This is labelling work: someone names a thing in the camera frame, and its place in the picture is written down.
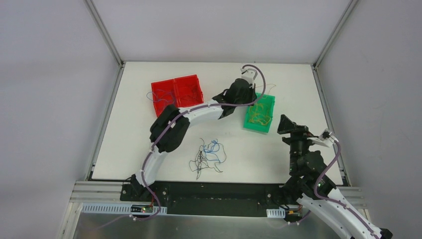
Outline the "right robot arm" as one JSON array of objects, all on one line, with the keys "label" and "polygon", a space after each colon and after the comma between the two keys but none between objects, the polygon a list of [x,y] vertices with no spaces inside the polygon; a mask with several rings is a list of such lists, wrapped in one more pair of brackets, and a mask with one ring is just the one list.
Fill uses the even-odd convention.
[{"label": "right robot arm", "polygon": [[[327,171],[337,162],[341,151],[339,140],[331,130],[325,129],[316,136],[306,125],[296,124],[286,115],[281,115],[277,133],[282,136],[282,142],[290,147],[290,178],[281,188],[285,202],[304,206],[342,239],[393,237],[390,230],[380,228],[364,218],[327,176]],[[313,145],[336,145],[337,153],[329,164],[325,164],[319,150],[310,151]]]}]

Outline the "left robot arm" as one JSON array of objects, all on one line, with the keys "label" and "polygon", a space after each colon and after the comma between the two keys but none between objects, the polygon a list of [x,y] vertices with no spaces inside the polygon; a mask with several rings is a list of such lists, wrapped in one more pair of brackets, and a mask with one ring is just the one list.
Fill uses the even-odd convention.
[{"label": "left robot arm", "polygon": [[150,128],[147,156],[141,169],[130,178],[130,191],[139,201],[147,201],[150,187],[156,180],[161,164],[168,153],[177,149],[188,129],[209,120],[229,116],[237,107],[250,106],[257,101],[254,80],[236,79],[228,89],[206,103],[188,108],[168,105]]}]

